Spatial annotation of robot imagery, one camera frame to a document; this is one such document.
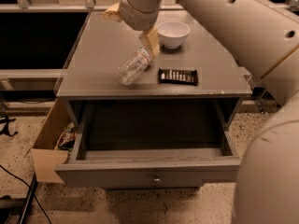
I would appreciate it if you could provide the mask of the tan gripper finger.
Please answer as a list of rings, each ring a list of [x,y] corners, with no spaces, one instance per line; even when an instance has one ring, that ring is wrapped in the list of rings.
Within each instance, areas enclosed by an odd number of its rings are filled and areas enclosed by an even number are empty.
[[[110,6],[103,12],[101,18],[104,21],[122,22],[121,14],[119,12],[119,7],[120,7],[119,3]]]
[[[152,59],[155,59],[160,53],[160,41],[158,29],[152,26],[150,29],[143,31],[139,36],[141,44],[149,51]]]

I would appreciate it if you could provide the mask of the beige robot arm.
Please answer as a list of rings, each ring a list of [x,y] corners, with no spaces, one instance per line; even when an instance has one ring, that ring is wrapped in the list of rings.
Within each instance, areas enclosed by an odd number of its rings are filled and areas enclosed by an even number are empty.
[[[232,224],[299,224],[298,20],[265,0],[176,0],[278,101],[239,167]],[[147,31],[162,0],[120,0],[104,18]]]

